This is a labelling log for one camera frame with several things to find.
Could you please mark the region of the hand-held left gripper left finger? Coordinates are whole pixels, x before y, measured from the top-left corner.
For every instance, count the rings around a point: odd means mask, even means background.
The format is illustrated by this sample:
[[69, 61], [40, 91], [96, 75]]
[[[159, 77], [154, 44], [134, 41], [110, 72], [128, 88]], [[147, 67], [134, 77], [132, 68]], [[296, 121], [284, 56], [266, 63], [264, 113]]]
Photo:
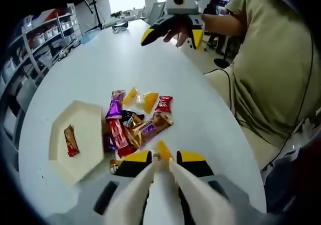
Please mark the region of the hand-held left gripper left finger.
[[99, 178], [81, 185], [78, 201], [66, 213], [55, 213], [46, 219], [47, 224], [105, 224], [104, 213], [108, 205], [129, 183], [152, 162], [150, 151], [133, 153], [119, 161], [115, 174], [109, 167]]

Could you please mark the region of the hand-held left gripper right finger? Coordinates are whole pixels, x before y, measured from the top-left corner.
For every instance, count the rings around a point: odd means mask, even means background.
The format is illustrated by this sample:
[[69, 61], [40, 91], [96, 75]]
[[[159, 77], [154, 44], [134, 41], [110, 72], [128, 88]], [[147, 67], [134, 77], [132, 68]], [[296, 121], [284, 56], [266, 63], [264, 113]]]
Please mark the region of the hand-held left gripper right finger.
[[195, 152], [178, 150], [177, 163], [223, 196], [235, 209], [236, 224], [263, 224], [265, 213], [250, 204], [246, 192], [222, 175], [215, 175], [205, 158]]

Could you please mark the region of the person's right hand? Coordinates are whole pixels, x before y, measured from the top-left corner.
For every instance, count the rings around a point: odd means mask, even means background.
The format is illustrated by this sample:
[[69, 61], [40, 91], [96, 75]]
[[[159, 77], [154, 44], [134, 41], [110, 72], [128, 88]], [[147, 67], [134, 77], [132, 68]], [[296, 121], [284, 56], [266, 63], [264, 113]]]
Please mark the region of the person's right hand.
[[166, 33], [163, 41], [168, 43], [174, 36], [178, 35], [176, 47], [181, 47], [186, 39], [189, 37], [189, 22], [180, 20], [175, 23]]

